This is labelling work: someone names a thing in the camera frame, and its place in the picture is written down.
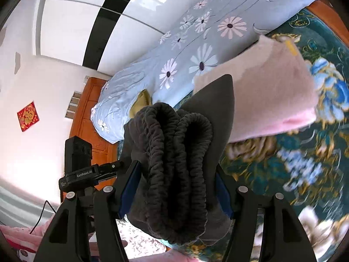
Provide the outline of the dark grey sweatpants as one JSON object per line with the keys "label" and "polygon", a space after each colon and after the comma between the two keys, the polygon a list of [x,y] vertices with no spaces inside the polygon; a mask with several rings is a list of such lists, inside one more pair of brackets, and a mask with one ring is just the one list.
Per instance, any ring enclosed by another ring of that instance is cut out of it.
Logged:
{"label": "dark grey sweatpants", "polygon": [[233,79],[226,74],[179,109],[158,102],[126,123],[121,158],[143,165],[130,223],[176,245],[211,246],[225,237],[231,220],[218,204],[215,170],[233,119]]}

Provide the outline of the teal floral bed blanket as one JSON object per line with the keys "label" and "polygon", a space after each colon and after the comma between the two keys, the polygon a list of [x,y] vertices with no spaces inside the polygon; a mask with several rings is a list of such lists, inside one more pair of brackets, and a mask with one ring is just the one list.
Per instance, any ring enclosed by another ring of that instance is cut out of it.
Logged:
{"label": "teal floral bed blanket", "polygon": [[291,17],[270,38],[290,38],[319,96],[313,124],[229,144],[224,170],[255,192],[283,192],[299,214],[318,261],[348,231],[348,47],[314,10]]}

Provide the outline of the mustard yellow knit sweater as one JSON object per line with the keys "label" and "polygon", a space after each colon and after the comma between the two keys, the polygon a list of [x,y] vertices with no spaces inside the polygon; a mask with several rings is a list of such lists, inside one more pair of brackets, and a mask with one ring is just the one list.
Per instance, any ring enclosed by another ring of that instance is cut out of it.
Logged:
{"label": "mustard yellow knit sweater", "polygon": [[147,89],[144,89],[138,94],[138,97],[132,104],[129,112],[129,117],[134,118],[138,111],[150,105],[152,105],[152,98]]}

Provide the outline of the pink folded fluffy garment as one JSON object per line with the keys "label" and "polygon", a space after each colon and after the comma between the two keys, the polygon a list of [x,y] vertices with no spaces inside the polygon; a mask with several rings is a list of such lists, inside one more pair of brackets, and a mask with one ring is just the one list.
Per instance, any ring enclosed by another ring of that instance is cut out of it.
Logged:
{"label": "pink folded fluffy garment", "polygon": [[196,76],[194,91],[225,74],[233,79],[235,97],[231,143],[281,134],[315,122],[315,82],[290,38],[278,41],[260,36],[243,53]]}

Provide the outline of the white glossy wardrobe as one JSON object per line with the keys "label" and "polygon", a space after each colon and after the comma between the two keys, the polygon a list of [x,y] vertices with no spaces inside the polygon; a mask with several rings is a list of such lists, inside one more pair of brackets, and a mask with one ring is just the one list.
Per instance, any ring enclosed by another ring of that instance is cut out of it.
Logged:
{"label": "white glossy wardrobe", "polygon": [[43,0],[38,54],[114,75],[198,0]]}

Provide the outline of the light blue floral pillow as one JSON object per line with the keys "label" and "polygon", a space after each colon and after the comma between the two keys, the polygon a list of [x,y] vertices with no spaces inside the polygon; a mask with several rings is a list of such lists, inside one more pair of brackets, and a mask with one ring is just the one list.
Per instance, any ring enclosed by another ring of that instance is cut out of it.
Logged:
{"label": "light blue floral pillow", "polygon": [[116,72],[91,110],[96,132],[110,143],[124,138],[130,109],[142,90],[154,102],[176,105],[194,77],[237,56],[316,0],[198,0],[157,46]]}

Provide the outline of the red wall decoration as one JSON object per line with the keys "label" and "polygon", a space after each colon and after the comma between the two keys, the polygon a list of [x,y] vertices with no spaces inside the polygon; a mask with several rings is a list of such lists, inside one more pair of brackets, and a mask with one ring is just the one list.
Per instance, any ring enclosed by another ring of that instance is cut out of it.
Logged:
{"label": "red wall decoration", "polygon": [[17,117],[22,132],[25,132],[40,120],[34,102],[29,103],[17,112]]}

